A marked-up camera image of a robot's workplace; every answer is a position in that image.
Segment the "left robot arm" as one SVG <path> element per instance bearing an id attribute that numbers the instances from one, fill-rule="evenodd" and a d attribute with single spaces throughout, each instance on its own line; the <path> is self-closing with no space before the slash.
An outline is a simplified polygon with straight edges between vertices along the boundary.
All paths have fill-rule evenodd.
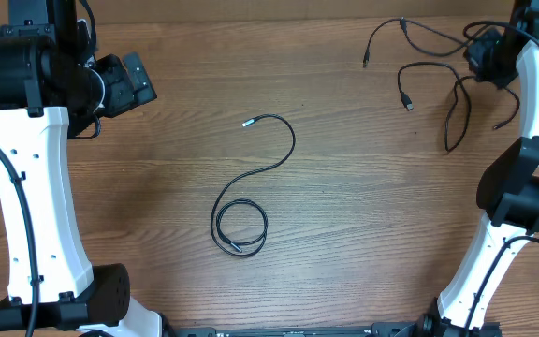
<path id="1" fill-rule="evenodd" d="M 122 264 L 93 265 L 78 231 L 71 140 L 156 97 L 139 56 L 97 58 L 95 19 L 75 1 L 12 1 L 0 26 L 0 203 L 9 281 L 0 331 L 169 336 L 164 315 L 132 297 Z"/>

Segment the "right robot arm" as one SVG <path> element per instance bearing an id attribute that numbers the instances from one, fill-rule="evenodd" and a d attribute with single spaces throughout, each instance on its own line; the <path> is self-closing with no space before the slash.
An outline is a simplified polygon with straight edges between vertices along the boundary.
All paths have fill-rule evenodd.
<path id="1" fill-rule="evenodd" d="M 473 23 L 464 57 L 471 79 L 506 89 L 519 80 L 520 135 L 484 172 L 482 210 L 471 245 L 450 284 L 399 336 L 499 336 L 488 304 L 520 250 L 539 232 L 539 1 L 516 1 L 508 22 Z"/>

